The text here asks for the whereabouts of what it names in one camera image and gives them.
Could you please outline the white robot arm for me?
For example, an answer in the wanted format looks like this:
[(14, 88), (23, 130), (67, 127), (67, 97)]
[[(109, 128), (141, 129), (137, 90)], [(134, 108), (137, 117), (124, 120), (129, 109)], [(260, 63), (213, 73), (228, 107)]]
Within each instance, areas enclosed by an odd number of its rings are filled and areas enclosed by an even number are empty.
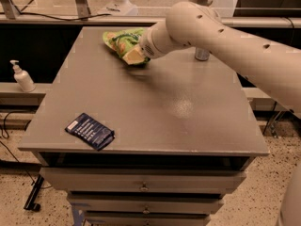
[(140, 64), (196, 47), (239, 73), (285, 109), (301, 118), (301, 50), (230, 28), (213, 9), (192, 2), (175, 4), (151, 26), (123, 60)]

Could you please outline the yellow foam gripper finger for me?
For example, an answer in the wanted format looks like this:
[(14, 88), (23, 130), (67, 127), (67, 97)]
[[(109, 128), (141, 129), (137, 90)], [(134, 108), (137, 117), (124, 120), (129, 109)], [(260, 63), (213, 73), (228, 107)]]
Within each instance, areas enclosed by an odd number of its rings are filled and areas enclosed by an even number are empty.
[(137, 44), (130, 48), (128, 52), (122, 57), (127, 64), (144, 64), (149, 61), (145, 56), (142, 48)]

